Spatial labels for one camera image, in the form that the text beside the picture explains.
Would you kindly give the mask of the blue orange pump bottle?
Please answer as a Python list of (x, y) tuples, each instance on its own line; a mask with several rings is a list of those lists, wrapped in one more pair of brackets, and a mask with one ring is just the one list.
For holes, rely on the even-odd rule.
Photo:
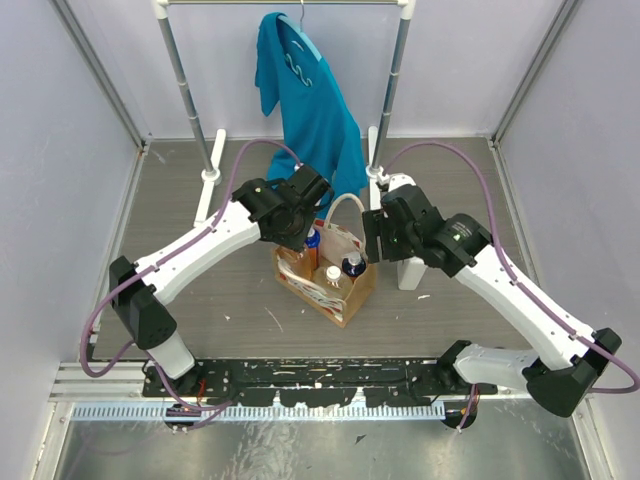
[(311, 260), (313, 271), (315, 271), (319, 267), (320, 242), (321, 242), (320, 233), (315, 229), (314, 226), (311, 226), (305, 239), (305, 246), (309, 253), (309, 258)]

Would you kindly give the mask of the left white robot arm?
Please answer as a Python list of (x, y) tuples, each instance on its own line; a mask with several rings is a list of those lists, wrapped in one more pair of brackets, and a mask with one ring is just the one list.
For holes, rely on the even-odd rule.
[(133, 343), (164, 372), (178, 396), (194, 393), (200, 372), (167, 306), (192, 281), (234, 252), (258, 241), (302, 250), (317, 212), (334, 192), (311, 166), (288, 179), (244, 182), (202, 225), (135, 262), (109, 267), (110, 304)]

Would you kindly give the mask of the white bottle grey cap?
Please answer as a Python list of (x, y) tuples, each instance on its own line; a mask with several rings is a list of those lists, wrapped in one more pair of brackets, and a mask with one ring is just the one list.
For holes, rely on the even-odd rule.
[(417, 257), (399, 261), (397, 264), (398, 289), (413, 291), (419, 286), (426, 270), (424, 262)]

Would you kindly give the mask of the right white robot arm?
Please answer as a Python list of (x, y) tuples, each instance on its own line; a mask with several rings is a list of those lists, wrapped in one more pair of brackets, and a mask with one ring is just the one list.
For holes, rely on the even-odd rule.
[(459, 394), (473, 384), (527, 392), (546, 411), (569, 417), (622, 344), (610, 328), (594, 330), (542, 292), (494, 244), (473, 217), (448, 219), (413, 180), (378, 185), (380, 206), (363, 213), (372, 263), (417, 258), (475, 292), (528, 342), (527, 350), (456, 341), (436, 363), (442, 388)]

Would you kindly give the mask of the blue orange spray bottle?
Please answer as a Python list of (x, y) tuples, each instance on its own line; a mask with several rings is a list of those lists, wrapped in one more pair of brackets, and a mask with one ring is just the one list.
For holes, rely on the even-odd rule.
[(366, 261), (358, 251), (349, 252), (342, 258), (341, 269), (352, 282), (361, 276), (366, 268)]

